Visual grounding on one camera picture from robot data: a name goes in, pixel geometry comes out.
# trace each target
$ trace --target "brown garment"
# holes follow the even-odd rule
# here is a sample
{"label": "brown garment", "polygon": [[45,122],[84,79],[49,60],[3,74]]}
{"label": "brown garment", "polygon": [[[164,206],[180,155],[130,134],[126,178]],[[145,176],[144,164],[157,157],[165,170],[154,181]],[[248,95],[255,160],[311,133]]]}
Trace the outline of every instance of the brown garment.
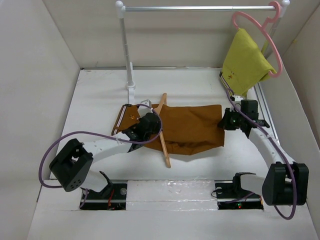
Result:
{"label": "brown garment", "polygon": [[[217,125],[222,119],[221,105],[167,106],[163,105],[160,117],[163,136],[169,154],[193,155],[221,147],[225,143],[225,131]],[[123,105],[112,134],[115,135],[139,122],[138,108]],[[145,147],[162,151],[160,138]]]}

